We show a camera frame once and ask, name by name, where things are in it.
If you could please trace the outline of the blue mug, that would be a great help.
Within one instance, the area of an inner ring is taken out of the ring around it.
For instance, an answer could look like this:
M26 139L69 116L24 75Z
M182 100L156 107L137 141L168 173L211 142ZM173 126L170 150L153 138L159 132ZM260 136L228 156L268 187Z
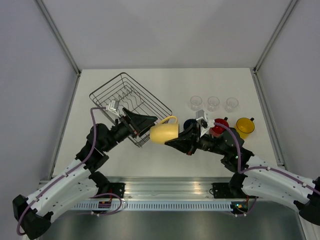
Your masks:
M196 123L196 119L194 118L190 118L190 119L187 119L184 123L183 123L183 130L186 130L188 129L193 123Z

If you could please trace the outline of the pale yellow mug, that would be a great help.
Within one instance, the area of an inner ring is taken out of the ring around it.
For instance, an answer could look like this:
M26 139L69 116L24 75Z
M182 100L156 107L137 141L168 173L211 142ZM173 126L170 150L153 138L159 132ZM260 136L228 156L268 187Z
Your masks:
M178 118L174 115L162 119L150 128L149 137L153 143L164 145L165 142L176 139L179 135Z

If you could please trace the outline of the red mug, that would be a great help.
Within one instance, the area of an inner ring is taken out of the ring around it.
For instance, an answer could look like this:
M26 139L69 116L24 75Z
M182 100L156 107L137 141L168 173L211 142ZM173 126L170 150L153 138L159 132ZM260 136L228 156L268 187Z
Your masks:
M224 125L226 127L229 127L229 123L228 123L228 117L224 117L224 118L216 118L214 120L215 123L218 123L220 125ZM220 125L214 125L213 127L210 128L209 133L217 138L219 137L226 129Z

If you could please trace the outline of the clear glass cup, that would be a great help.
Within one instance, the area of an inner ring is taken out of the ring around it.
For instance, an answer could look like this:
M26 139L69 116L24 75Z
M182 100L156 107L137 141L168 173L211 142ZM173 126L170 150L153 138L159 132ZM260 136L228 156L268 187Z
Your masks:
M227 113L235 112L239 107L239 101L234 97L229 97L226 100L225 110Z
M197 112L202 109L202 98L200 96L192 96L190 98L190 109Z
M215 112L219 109L220 107L220 100L216 96L210 96L207 99L207 110L209 112Z

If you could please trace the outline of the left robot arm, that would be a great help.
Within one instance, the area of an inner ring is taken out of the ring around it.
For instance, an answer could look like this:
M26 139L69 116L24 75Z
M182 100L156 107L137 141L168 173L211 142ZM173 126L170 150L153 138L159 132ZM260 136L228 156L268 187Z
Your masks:
M117 123L108 128L93 119L84 147L75 159L56 177L28 196L18 195L12 201L17 220L16 232L30 240L42 236L52 223L77 203L91 197L111 196L110 181L99 172L106 163L106 154L128 137L148 132L156 116L141 115L123 108Z

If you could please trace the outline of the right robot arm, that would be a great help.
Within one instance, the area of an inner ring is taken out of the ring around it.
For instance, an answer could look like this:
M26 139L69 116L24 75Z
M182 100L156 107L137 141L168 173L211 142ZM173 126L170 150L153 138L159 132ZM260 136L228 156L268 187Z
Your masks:
M165 142L184 154L203 150L221 155L221 163L233 173L228 192L235 198L262 198L284 205L304 220L320 224L320 180L294 174L269 164L245 149L243 139L234 128L225 127L219 137L200 135L198 124L190 126L178 138Z

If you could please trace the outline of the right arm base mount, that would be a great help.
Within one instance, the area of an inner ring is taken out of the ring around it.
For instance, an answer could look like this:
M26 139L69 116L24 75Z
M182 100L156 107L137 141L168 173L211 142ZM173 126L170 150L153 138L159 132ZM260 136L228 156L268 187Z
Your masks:
M211 184L209 193L214 199L240 199L241 195L232 193L227 182L214 182Z

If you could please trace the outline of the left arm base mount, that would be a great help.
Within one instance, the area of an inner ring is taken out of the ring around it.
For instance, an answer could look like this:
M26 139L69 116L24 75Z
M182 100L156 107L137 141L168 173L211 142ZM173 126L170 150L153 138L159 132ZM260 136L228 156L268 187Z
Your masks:
M98 189L97 195L113 193L118 195L120 198L123 198L125 193L125 186L126 184L124 182L109 182L108 184Z

